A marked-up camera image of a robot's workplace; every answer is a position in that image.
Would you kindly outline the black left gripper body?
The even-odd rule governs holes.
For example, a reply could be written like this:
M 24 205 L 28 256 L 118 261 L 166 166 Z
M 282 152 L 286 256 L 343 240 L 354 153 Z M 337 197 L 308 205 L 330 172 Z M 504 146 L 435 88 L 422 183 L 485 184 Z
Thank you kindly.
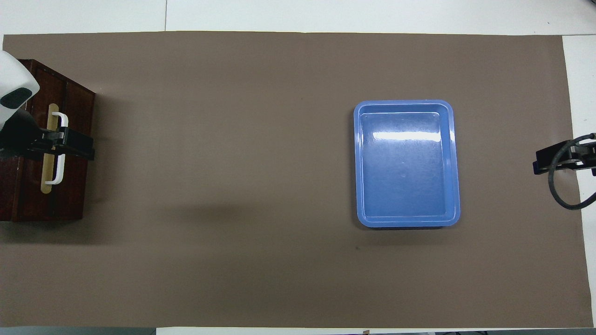
M 26 110 L 17 110 L 4 123 L 0 132 L 0 159 L 23 157 L 41 161 L 43 153 L 36 150 L 36 142 L 43 140 L 47 130 L 38 126 L 34 117 Z

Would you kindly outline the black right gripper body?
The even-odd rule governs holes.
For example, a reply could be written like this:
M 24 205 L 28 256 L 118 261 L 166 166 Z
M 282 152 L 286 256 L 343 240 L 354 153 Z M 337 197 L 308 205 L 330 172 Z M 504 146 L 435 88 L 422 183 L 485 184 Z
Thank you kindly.
M 592 176 L 596 176 L 596 142 L 578 144 L 576 153 L 579 157 L 578 170 L 590 169 Z

